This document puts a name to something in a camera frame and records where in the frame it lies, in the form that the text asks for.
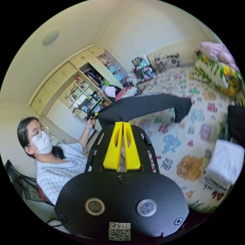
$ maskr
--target floral bedsheet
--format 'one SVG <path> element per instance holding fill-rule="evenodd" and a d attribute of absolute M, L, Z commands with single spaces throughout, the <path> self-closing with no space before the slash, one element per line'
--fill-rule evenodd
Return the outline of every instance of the floral bedsheet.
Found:
<path fill-rule="evenodd" d="M 157 78 L 143 92 L 191 98 L 191 110 L 181 123 L 174 123 L 173 108 L 130 122 L 150 137 L 160 173 L 178 184 L 191 208 L 207 213 L 214 211 L 226 196 L 204 182 L 203 172 L 225 128 L 224 116 L 231 101 L 207 84 L 189 79 L 193 70 L 193 67 L 175 68 L 168 78 Z"/>

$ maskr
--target qr code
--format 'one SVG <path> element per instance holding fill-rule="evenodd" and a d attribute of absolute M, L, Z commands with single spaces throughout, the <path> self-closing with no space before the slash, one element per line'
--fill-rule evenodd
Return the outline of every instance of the qr code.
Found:
<path fill-rule="evenodd" d="M 109 240 L 130 241 L 130 229 L 109 228 Z"/>
<path fill-rule="evenodd" d="M 110 222 L 109 240 L 113 241 L 130 241 L 130 223 Z"/>

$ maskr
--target eyeglasses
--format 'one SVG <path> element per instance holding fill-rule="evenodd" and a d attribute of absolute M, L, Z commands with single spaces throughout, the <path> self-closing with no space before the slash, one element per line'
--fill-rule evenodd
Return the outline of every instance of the eyeglasses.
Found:
<path fill-rule="evenodd" d="M 41 133 L 44 130 L 44 127 L 41 125 L 39 129 L 35 129 L 32 132 L 33 136 L 37 136 L 39 133 Z"/>
<path fill-rule="evenodd" d="M 40 125 L 40 128 L 39 129 L 35 129 L 33 130 L 32 132 L 32 137 L 34 136 L 38 136 L 39 133 L 41 133 L 42 131 L 46 130 L 48 132 L 48 127 L 47 126 L 43 126 L 43 125 Z"/>

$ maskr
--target cabinet drawer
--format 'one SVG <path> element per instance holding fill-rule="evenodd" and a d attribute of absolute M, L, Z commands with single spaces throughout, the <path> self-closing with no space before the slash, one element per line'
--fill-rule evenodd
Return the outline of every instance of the cabinet drawer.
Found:
<path fill-rule="evenodd" d="M 59 85 L 52 79 L 50 78 L 44 85 L 44 88 L 51 94 L 53 95 L 55 91 L 58 89 Z"/>
<path fill-rule="evenodd" d="M 99 56 L 103 54 L 103 51 L 100 50 L 97 46 L 93 46 L 92 48 L 89 48 L 89 51 L 95 56 Z"/>
<path fill-rule="evenodd" d="M 42 88 L 40 92 L 37 94 L 37 98 L 42 102 L 42 104 L 46 105 L 49 99 L 51 98 L 51 94 L 45 89 Z"/>
<path fill-rule="evenodd" d="M 72 64 L 77 68 L 81 68 L 83 65 L 87 63 L 87 61 L 79 54 L 70 59 L 70 62 L 72 62 Z"/>
<path fill-rule="evenodd" d="M 67 76 L 67 77 L 71 77 L 74 73 L 77 72 L 77 69 L 74 68 L 74 66 L 72 64 L 70 64 L 69 62 L 66 63 L 65 65 L 63 65 L 61 67 L 62 72 Z"/>
<path fill-rule="evenodd" d="M 97 57 L 94 56 L 88 49 L 83 51 L 82 53 L 80 53 L 80 55 L 86 61 L 91 61 L 91 60 L 97 59 Z"/>
<path fill-rule="evenodd" d="M 36 97 L 31 104 L 31 108 L 40 116 L 44 108 L 44 104 Z"/>
<path fill-rule="evenodd" d="M 67 79 L 68 77 L 66 76 L 66 74 L 64 74 L 64 72 L 59 69 L 53 76 L 52 76 L 53 80 L 59 85 L 61 86 Z"/>
<path fill-rule="evenodd" d="M 141 92 L 143 92 L 145 90 L 146 87 L 148 87 L 150 85 L 151 81 L 145 81 L 142 83 L 138 83 L 137 86 L 138 88 L 141 90 Z"/>

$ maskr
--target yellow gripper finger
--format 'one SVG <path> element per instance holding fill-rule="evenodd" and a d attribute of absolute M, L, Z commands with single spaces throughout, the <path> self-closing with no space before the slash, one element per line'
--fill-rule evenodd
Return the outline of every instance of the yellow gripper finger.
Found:
<path fill-rule="evenodd" d="M 122 137 L 123 122 L 116 122 L 103 163 L 105 169 L 116 170 L 117 172 L 119 171 Z"/>
<path fill-rule="evenodd" d="M 133 137 L 131 124 L 129 122 L 123 123 L 124 131 L 124 147 L 125 147 L 125 167 L 126 170 L 140 169 L 140 159 Z"/>

